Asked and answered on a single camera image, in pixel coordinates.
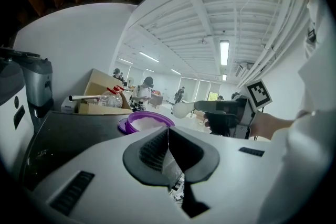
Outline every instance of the person in white shirt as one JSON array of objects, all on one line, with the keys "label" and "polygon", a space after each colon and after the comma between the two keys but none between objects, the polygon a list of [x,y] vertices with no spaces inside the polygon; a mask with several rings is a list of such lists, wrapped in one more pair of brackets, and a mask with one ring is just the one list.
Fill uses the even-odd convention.
[{"label": "person in white shirt", "polygon": [[143,81],[142,85],[135,87],[132,95],[132,99],[137,104],[143,104],[143,102],[148,101],[152,98],[151,89],[154,87],[153,78],[147,77]]},{"label": "person in white shirt", "polygon": [[[331,46],[330,44],[331,42],[334,42],[336,40],[336,27],[332,14],[326,3],[326,0],[309,0],[307,8],[310,13],[311,26],[307,30],[307,36],[303,41],[303,46],[305,49],[305,57],[307,59],[312,58],[312,56],[316,53],[316,51],[322,46],[329,46],[328,50],[330,52],[334,52],[335,48],[330,47]],[[324,55],[326,55],[325,52],[322,52],[322,50],[320,50],[319,56],[323,55],[323,53]],[[321,90],[323,89],[323,92],[320,92],[319,94],[327,95],[329,99],[332,99],[330,100],[329,104],[324,104],[323,108],[327,107],[328,109],[335,108],[335,101],[334,101],[335,94],[332,94],[332,91],[335,91],[334,82],[323,80],[324,79],[323,76],[317,78],[308,78],[309,74],[307,74],[307,70],[308,69],[313,70],[312,65],[321,64],[321,60],[317,60],[317,58],[318,57],[310,59],[310,61],[314,60],[314,63],[311,62],[311,64],[307,66],[309,64],[307,62],[307,64],[304,65],[304,67],[301,68],[301,70],[299,71],[301,78],[306,84],[306,89],[304,96],[302,98],[301,111],[298,112],[297,118],[302,117],[307,113],[313,112],[314,109],[321,108],[321,107],[319,108],[314,107],[313,105],[314,103],[313,97],[316,99],[318,86],[320,87]],[[309,94],[309,92],[307,91],[307,82],[312,81],[312,79],[315,79],[315,81],[309,83],[310,87],[310,94]],[[328,86],[323,87],[323,85],[321,85],[322,83],[323,84],[327,83]],[[322,97],[319,99],[320,103],[321,101],[322,103],[326,103],[325,99],[322,100]],[[271,139],[273,134],[277,130],[290,127],[293,122],[294,120],[290,121],[282,120],[267,113],[257,112],[253,124],[251,126],[251,135],[252,136],[259,135],[267,139]]]}]

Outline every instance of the purple bowl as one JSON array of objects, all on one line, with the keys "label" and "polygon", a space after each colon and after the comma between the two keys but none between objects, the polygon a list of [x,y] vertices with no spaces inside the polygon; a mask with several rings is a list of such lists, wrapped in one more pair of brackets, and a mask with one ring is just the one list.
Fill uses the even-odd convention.
[{"label": "purple bowl", "polygon": [[134,128],[131,123],[135,120],[142,119],[145,117],[154,118],[159,122],[165,123],[168,127],[175,126],[172,120],[168,119],[167,117],[163,115],[160,115],[154,112],[149,112],[149,111],[136,111],[128,116],[128,119],[126,121],[126,132],[129,134],[138,132],[138,130]]}]

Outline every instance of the clear plastic bottle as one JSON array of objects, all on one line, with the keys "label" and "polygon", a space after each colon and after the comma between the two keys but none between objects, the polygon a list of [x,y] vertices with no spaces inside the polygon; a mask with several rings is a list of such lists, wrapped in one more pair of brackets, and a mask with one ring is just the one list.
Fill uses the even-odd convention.
[{"label": "clear plastic bottle", "polygon": [[107,91],[102,94],[98,105],[101,106],[109,106],[112,108],[121,108],[122,107],[122,98],[121,95],[119,94],[119,91],[122,88],[119,86],[115,86],[113,90],[110,88],[107,88]]}]

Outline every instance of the white shirt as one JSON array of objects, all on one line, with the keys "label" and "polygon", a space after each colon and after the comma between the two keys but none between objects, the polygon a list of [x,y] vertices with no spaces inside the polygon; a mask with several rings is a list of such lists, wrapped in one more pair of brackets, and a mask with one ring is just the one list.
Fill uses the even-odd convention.
[{"label": "white shirt", "polygon": [[150,88],[143,88],[141,86],[140,87],[136,86],[135,89],[134,89],[134,91],[133,91],[133,96],[134,97],[148,97],[148,98],[150,98],[150,97],[152,97],[152,94],[151,94]]},{"label": "white shirt", "polygon": [[305,83],[301,109],[314,111],[315,109],[335,108],[335,21],[326,0],[310,0],[307,8],[311,26],[303,43],[305,57],[308,61],[299,70]]}]

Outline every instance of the cardboard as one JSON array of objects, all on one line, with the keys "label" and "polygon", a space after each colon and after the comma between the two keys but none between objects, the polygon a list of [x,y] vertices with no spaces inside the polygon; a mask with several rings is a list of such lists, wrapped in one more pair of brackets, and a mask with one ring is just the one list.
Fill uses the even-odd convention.
[{"label": "cardboard", "polygon": [[[88,85],[85,89],[84,95],[101,95],[107,91],[107,87],[113,89],[114,86],[121,86],[122,82],[108,74],[101,72],[97,69],[93,69]],[[79,114],[99,114],[99,115],[120,115],[120,114],[131,114],[132,109],[129,106],[127,99],[121,93],[122,107],[110,108],[108,106],[100,106],[96,104],[89,103],[86,100],[82,100],[79,104],[78,113]]]}]

